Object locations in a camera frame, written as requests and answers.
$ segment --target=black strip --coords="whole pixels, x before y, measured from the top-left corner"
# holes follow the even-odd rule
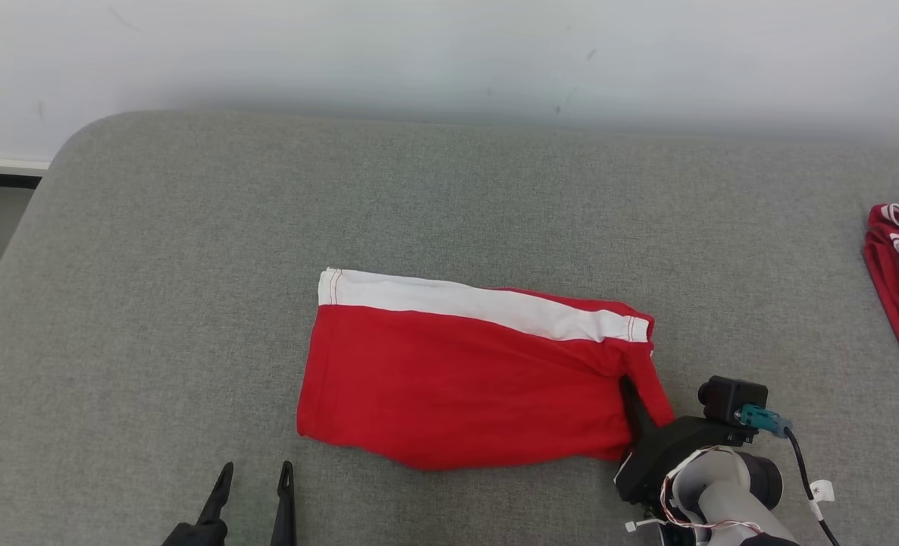
[[[26,190],[35,190],[40,176],[2,175],[0,174],[0,187],[24,187]]]

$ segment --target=gray table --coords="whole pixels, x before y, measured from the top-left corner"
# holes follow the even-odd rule
[[[423,473],[298,438],[326,266],[628,302],[677,413],[712,374],[796,422],[845,545],[899,544],[899,345],[861,258],[899,149],[138,113],[52,163],[0,263],[0,546],[158,544],[234,460],[229,544],[652,544],[615,464]],[[789,446],[779,518],[825,544]]]

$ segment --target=teal connector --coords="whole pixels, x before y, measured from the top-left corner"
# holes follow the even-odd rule
[[[769,411],[753,404],[745,404],[743,409],[736,412],[737,419],[740,423],[752,428],[758,428],[760,431],[769,431],[777,438],[786,438],[783,428],[793,426],[790,419],[780,416],[775,411]]]

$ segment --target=white wire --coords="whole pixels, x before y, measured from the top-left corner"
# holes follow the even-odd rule
[[[693,524],[692,522],[682,522],[679,519],[675,518],[672,515],[672,511],[669,509],[669,504],[667,501],[669,486],[672,483],[672,480],[675,479],[676,476],[682,471],[685,470],[685,467],[688,466],[689,463],[692,463],[693,460],[696,460],[699,455],[702,453],[710,452],[711,450],[718,450],[722,446],[708,446],[703,447],[702,449],[696,449],[692,452],[692,455],[685,457],[685,460],[682,460],[681,463],[678,464],[674,469],[670,470],[668,474],[665,474],[665,479],[662,480],[662,488],[658,493],[658,501],[662,504],[662,512],[665,513],[665,518],[669,520],[672,525],[680,526],[681,528],[686,529],[726,529],[730,528],[730,526],[746,526],[747,528],[752,529],[756,533],[756,535],[760,535],[763,532],[761,528],[754,522],[737,522],[733,521],[733,519],[726,519],[722,522],[716,522],[716,524]]]

